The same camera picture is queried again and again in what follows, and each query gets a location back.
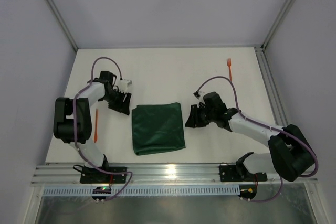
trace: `gray floor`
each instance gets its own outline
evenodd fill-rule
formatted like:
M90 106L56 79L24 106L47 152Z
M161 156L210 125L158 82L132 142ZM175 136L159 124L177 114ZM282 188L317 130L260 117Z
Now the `gray floor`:
M270 197L276 186L259 185L256 199ZM125 197L88 204L84 197L45 197L38 224L68 223L316 223L304 185L286 185L274 201L240 201L237 196ZM75 211L65 215L61 212Z

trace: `gray wall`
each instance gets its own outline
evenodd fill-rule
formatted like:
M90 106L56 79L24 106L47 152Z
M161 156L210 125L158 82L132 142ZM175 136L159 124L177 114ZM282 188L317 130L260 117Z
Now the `gray wall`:
M293 123L320 163L318 177L336 206L336 0L296 0L268 59Z
M284 0L54 0L79 48L261 44Z
M75 52L44 0L0 0L0 222L16 223Z

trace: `cable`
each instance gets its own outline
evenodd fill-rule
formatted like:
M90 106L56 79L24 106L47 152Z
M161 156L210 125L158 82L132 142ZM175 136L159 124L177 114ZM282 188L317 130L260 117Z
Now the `cable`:
M118 196L119 194L121 194L121 192L127 187L127 185L129 184L129 182L131 181L131 179L132 179L132 176L133 176L133 173L131 172L131 171L127 171L127 172L121 172L121 173L113 173L113 172L107 172L107 171L105 171L105 170L103 170L103 169L101 169L101 168L99 168L98 166L96 166L95 164L93 164L90 160L88 160L85 156L84 156L84 154L83 154L83 152L80 150L80 148L79 148L79 145L78 145L78 136L77 136L77 110L76 110L76 100L77 100L77 98L80 96L80 94L82 94L85 90L87 90L91 85L92 85L92 83L93 83L93 71L94 71L94 69L95 69L95 65L96 65L96 63L97 63L97 61L98 60L101 60L101 59L107 59L107 60L110 60L110 61L112 61L116 66L117 66L117 68L118 68L118 70L119 70L119 74L120 74L120 80L122 80L122 74L121 74L121 70L120 70L120 68L119 68L119 66L118 66L118 64L114 61L114 60L112 60L112 59L110 59L110 58L107 58L107 57L99 57L98 59L96 59L95 61L94 61L94 63L93 63L93 65L92 65L92 68L91 68L91 80L90 80L90 83L89 83L89 85L88 86L86 86L85 88L83 88L83 89L81 89L76 95L75 95L75 97L73 98L73 102L72 102L72 109L73 109L73 114L74 114L74 117L73 117L73 139L74 139L74 143L75 143L75 147L76 147L76 149L77 149L77 151L78 151L78 154L81 156L81 158L85 161L85 162L87 162L90 166L92 166L93 168L95 168L97 171L99 171L99 172L101 172L101 173L105 173L105 174L109 174L109 175L122 175L122 174L124 174L124 175L126 175L126 174L130 174L130 177L129 177L129 179L127 180L127 182L125 183L125 185L116 193L116 194L114 194L114 195L112 195L112 196L110 196L110 197L108 197L108 198L106 198L105 199L105 201L109 201L109 200L112 200L112 199L114 199L114 198L116 198L116 196Z
M300 139L298 139L296 136L293 136L292 134L290 134L290 133L288 133L288 132L286 132L286 131L283 131L283 130L280 130L280 129L277 129L277 128L274 128L274 127L269 127L269 126L267 126L267 125L265 125L265 124L263 124L263 123L257 122L257 121L255 121L255 120L253 120L253 119L251 119L251 118L248 118L247 116L243 115L243 113L241 112L241 110L240 110L240 108L239 108L239 105L238 105L238 98L237 98L237 92L236 92L235 86L233 85L233 83L232 83L227 77L225 77L225 76L214 76L214 77L211 77L210 79L208 79L208 80L206 80L205 82L202 83L202 85L197 89L197 92L199 92L200 89L201 89L204 85L206 85L209 81L214 80L214 79L220 79L220 78L225 79L225 80L227 80L227 81L230 83L230 85L231 85L231 87L232 87L232 90L233 90L234 97L235 97L235 103L236 103L236 108L237 108L237 110L238 110L238 113L239 113L239 114L240 114L246 121L249 121L249 122L251 122L251 123L254 123L254 124L256 124L256 125L259 125L259 126L261 126L261 127L264 127L264 128L266 128L266 129L270 129L270 130L273 130L273 131L282 133L282 134L284 134L284 135L286 135L286 136L292 138L292 139L295 140L296 142L298 142L304 149L307 150L307 152L309 152L309 154L312 156L312 158L313 158L313 160L314 160L315 168L314 168L314 170L313 170L310 174L301 175L300 177L312 177L312 176L314 176L314 175L317 173L318 169L319 169L319 162L318 162L318 160L317 160L317 157L316 157L315 153L312 151L312 149L311 149L310 147L308 147L308 145L305 144L303 141L301 141ZM280 195L280 192L281 192L281 190L282 190L283 184L284 184L284 182L283 182L283 180L282 180L282 177L280 177L280 188L279 188L279 191L278 191L273 197L271 197L271 198L269 198L269 199L264 199L264 200L250 200L250 201L251 201L251 202L262 203L262 202L269 202L269 201L275 199L276 197L278 197L278 196Z

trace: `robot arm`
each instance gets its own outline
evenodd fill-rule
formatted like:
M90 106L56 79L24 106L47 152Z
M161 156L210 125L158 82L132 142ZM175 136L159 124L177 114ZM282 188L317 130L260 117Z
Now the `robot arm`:
M269 148L270 154L249 153L244 155L243 160L239 159L249 173L276 171L292 182L314 164L314 159L305 148L280 133L290 133L310 147L297 126L290 124L284 127L254 119L246 120L236 108L228 109L216 92L206 95L197 92L194 95L199 99L199 104L191 105L186 127L205 127L214 122L220 128L248 136Z
M91 138L92 123L90 107L97 101L105 100L108 102L108 108L126 115L130 114L131 93L128 90L132 81L119 80L117 85L115 85L116 79L117 76L108 71L100 72L99 78L95 78L92 85L76 101L79 149L95 166L102 167L103 169L104 166L108 166L108 162ZM73 99L63 97L56 100L54 136L61 139L64 143L70 144L77 150L74 145L74 121L67 118L73 114L72 102Z

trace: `folded cloth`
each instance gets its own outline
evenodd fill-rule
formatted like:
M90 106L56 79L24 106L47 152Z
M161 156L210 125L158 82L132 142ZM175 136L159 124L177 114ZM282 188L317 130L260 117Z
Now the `folded cloth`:
M184 149L181 105L138 105L132 110L132 137L138 156Z

